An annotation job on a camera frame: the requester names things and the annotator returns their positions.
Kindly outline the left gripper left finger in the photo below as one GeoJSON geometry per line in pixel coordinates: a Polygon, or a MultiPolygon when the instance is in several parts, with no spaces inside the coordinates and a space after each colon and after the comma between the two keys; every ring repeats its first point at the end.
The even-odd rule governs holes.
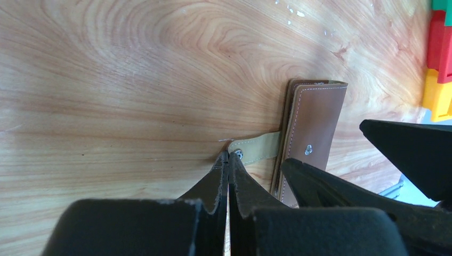
{"type": "Polygon", "coordinates": [[[62,214],[43,255],[222,255],[229,154],[177,199],[81,199],[62,214]]]}

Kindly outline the brown leather card holder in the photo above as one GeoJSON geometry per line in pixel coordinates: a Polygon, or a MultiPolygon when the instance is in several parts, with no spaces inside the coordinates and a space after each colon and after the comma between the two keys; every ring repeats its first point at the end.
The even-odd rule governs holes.
{"type": "Polygon", "coordinates": [[[325,170],[348,84],[335,80],[291,79],[287,85],[281,130],[235,140],[228,152],[244,165],[274,158],[270,194],[283,204],[299,207],[280,166],[293,158],[325,170]]]}

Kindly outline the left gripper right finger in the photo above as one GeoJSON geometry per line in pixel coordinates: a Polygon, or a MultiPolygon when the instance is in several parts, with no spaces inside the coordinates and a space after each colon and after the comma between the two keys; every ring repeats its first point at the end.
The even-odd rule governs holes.
{"type": "Polygon", "coordinates": [[[396,225],[368,207],[290,208],[229,155],[232,255],[407,255],[396,225]]]}

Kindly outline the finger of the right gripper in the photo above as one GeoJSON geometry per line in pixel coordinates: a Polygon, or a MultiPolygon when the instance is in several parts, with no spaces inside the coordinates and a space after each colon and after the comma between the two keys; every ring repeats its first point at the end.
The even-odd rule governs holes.
{"type": "Polygon", "coordinates": [[[293,158],[281,171],[300,207],[372,207],[397,225],[414,255],[451,255],[451,212],[372,193],[293,158]]]}
{"type": "Polygon", "coordinates": [[[427,198],[451,200],[451,126],[366,119],[359,128],[427,198]]]}

